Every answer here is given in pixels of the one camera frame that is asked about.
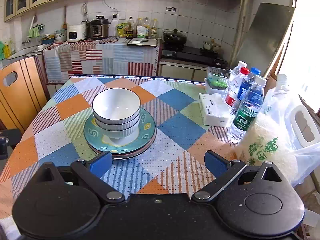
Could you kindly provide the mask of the teal egg plate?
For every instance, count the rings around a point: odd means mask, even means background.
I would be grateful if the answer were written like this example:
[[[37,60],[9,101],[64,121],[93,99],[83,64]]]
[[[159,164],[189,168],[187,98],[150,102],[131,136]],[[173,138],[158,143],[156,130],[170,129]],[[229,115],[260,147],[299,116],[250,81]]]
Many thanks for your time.
[[[107,125],[91,115],[84,125],[84,137],[90,148],[97,153],[108,151],[117,159],[131,158],[152,145],[157,131],[153,117],[143,108],[130,124],[119,125],[119,131],[109,131]]]

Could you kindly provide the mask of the white bowl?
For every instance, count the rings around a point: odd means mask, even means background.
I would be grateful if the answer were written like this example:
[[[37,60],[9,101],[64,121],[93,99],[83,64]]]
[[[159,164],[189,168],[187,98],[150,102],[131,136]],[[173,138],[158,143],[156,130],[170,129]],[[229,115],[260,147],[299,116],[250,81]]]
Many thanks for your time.
[[[128,128],[128,129],[124,129],[121,131],[109,131],[106,129],[101,128],[101,132],[103,133],[103,135],[106,135],[107,137],[111,138],[111,139],[122,139],[125,137],[130,136],[131,134],[135,133],[135,131],[138,128],[133,127],[133,128]]]
[[[106,129],[106,130],[109,130],[109,131],[121,131],[124,129],[131,128],[131,127],[135,126],[136,123],[139,123],[139,116],[137,116],[133,120],[126,122],[124,124],[106,124],[102,121],[99,121],[97,118],[95,118],[95,123],[99,127]]]
[[[139,113],[140,97],[125,88],[109,88],[92,102],[94,116],[105,124],[119,125],[132,121]]]

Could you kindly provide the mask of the white sun plate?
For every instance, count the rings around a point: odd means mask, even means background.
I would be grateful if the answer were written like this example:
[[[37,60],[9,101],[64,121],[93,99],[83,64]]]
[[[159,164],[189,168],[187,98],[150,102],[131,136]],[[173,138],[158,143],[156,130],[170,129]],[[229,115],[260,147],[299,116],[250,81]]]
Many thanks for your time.
[[[148,137],[133,136],[122,139],[111,139],[103,136],[101,142],[90,142],[85,138],[89,147],[97,154],[102,154],[108,151],[112,154],[114,160],[124,160],[134,158],[146,150],[148,150],[156,139],[156,133]]]

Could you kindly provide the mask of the bag of rice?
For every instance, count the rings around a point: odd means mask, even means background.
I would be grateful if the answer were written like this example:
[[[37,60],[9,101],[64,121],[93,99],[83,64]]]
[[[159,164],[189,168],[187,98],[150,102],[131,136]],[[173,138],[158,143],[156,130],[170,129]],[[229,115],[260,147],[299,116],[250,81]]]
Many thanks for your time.
[[[285,178],[293,182],[298,173],[297,159],[287,137],[281,132],[278,124],[255,120],[234,152],[239,160],[249,166],[260,166],[265,161],[273,162]]]

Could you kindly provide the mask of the white tissue pack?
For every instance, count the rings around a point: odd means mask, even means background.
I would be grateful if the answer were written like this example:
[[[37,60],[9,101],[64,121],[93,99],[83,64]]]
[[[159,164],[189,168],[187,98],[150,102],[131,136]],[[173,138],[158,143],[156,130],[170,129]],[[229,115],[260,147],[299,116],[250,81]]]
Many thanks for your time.
[[[231,125],[230,109],[221,94],[200,93],[198,102],[204,125],[223,128]]]

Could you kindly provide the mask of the green label water bottle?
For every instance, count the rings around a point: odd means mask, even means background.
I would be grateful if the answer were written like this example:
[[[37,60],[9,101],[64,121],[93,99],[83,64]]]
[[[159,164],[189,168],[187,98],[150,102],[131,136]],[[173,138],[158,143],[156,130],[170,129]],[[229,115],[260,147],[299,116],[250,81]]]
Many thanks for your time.
[[[227,134],[232,143],[239,143],[255,120],[263,104],[265,85],[266,79],[256,76],[255,83],[247,90],[243,99],[233,106],[232,113],[235,115]]]

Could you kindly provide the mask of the plastic basket with green items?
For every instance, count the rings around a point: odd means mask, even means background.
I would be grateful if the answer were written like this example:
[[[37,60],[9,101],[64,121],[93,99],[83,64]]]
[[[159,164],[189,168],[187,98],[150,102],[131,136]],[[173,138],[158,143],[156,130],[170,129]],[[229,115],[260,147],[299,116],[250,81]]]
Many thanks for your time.
[[[228,77],[224,72],[224,69],[207,67],[207,76],[204,78],[207,94],[222,94],[226,90]]]

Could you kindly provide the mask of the blue label water bottle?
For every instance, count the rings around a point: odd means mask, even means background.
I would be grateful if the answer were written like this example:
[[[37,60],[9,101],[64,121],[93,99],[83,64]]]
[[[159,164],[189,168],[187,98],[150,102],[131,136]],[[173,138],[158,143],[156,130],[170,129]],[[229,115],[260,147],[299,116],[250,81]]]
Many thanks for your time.
[[[237,99],[241,101],[244,97],[244,94],[247,90],[255,83],[256,76],[259,76],[261,71],[258,68],[252,67],[251,72],[243,78],[242,83],[240,85]]]

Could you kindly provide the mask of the patchwork counter cloth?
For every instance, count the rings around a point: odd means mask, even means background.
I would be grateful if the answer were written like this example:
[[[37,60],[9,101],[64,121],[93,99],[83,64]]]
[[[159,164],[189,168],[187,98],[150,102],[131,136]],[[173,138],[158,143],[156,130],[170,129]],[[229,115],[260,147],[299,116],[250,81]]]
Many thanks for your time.
[[[65,83],[79,74],[155,76],[160,42],[129,44],[126,38],[54,43],[43,51],[49,84]]]

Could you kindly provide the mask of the black gas stove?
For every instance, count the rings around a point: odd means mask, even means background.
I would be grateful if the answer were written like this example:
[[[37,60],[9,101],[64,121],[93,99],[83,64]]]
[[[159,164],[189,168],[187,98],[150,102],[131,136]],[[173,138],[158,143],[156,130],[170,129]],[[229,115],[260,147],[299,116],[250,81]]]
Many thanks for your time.
[[[226,69],[227,61],[219,57],[217,52],[206,49],[199,49],[184,46],[177,50],[164,46],[162,48],[161,59],[170,59],[185,61],[191,63],[199,63],[211,67]]]

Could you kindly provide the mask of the white rice cooker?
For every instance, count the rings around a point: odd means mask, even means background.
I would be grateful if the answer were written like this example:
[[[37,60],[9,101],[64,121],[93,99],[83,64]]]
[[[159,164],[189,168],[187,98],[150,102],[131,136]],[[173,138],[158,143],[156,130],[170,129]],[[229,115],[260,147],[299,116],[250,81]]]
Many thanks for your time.
[[[69,25],[67,27],[67,42],[79,42],[86,39],[86,24]]]

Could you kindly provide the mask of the glass lid pot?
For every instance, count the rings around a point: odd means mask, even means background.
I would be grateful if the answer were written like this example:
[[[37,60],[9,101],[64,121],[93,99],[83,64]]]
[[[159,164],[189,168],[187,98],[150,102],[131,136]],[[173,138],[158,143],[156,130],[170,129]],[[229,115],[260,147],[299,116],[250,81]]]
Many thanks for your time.
[[[203,41],[203,49],[218,52],[221,49],[221,45],[216,43],[214,39],[209,41]]]

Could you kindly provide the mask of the black cutting board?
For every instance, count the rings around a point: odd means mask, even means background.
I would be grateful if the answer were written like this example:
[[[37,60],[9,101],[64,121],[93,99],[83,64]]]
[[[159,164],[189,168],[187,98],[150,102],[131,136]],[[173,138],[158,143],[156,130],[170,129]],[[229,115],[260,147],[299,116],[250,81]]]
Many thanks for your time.
[[[128,46],[141,46],[141,47],[157,47],[158,41],[151,38],[133,38],[127,42]]]

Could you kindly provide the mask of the black wok on stove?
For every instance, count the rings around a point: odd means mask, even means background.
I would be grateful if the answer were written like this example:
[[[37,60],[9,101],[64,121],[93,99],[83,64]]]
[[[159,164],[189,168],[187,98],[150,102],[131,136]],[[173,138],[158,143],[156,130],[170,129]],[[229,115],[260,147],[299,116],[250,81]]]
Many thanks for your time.
[[[166,48],[172,50],[178,50],[184,47],[186,44],[187,37],[178,32],[177,29],[173,31],[164,31],[163,32],[163,43]]]

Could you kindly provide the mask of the yellow oil bottle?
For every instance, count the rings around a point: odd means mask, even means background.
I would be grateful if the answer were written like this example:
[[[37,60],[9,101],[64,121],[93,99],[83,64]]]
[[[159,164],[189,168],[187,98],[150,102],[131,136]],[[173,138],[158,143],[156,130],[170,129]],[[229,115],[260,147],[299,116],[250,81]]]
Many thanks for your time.
[[[153,19],[152,24],[150,25],[150,37],[157,38],[158,28],[157,28],[157,19]]]

